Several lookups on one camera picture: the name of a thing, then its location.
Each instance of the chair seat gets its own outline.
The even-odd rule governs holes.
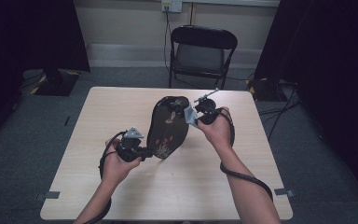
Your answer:
[[[180,44],[173,67],[176,70],[222,75],[225,52],[222,49],[210,49]]]

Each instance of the black curtain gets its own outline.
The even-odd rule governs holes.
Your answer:
[[[255,72],[263,77],[298,83],[326,142],[358,180],[358,1],[281,0]]]
[[[0,0],[0,123],[29,69],[90,71],[73,0]]]

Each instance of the wall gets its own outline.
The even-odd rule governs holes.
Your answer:
[[[277,4],[261,7],[243,5],[257,1],[230,1],[241,3],[235,6],[201,2],[184,2],[182,13],[170,13],[171,29],[190,23],[227,29],[239,39],[233,63],[255,66]],[[166,15],[161,12],[160,1],[75,0],[75,5],[86,44],[115,45],[120,49],[131,46],[131,50],[133,46],[153,50],[164,47]]]

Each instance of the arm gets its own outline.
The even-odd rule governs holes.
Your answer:
[[[232,148],[230,129],[225,118],[218,116],[211,125],[199,120],[198,126],[228,170],[254,176]],[[263,188],[231,175],[227,176],[227,180],[242,223],[281,223],[274,203]]]
[[[106,153],[116,151],[115,148],[119,142],[120,140],[116,139]],[[103,179],[100,185],[74,223],[85,223],[100,215],[118,184],[121,183],[121,181],[127,177],[130,170],[137,167],[140,162],[141,158],[137,158],[132,162],[125,162],[117,153],[109,154],[104,162]]]

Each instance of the chair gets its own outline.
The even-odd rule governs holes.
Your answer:
[[[209,27],[185,25],[171,33],[171,62],[169,88],[172,74],[222,79],[225,87],[231,56],[237,47],[237,37],[229,31]]]

